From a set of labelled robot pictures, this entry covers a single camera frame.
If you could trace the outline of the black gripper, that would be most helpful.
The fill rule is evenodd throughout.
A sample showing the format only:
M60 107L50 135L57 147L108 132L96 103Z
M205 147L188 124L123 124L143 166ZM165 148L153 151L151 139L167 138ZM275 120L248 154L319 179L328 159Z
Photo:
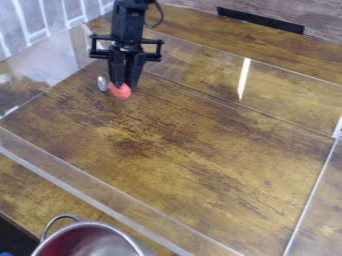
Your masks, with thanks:
M161 45L164 42L156 39L143 38L143 28L156 28L163 20L160 19L153 25L145 22L145 12L148 7L153 5L160 12L160 18L164 18L164 13L157 3L157 0L115 0L111 21L111 33L108 34L115 48L109 49L108 53L108 74L109 81L116 88L120 88L125 83L131 89L135 89L139 83L139 78L145 64L145 57L148 61L161 60ZM156 46L153 53L143 53L143 44ZM127 60L127 74L125 74L125 54L135 54Z

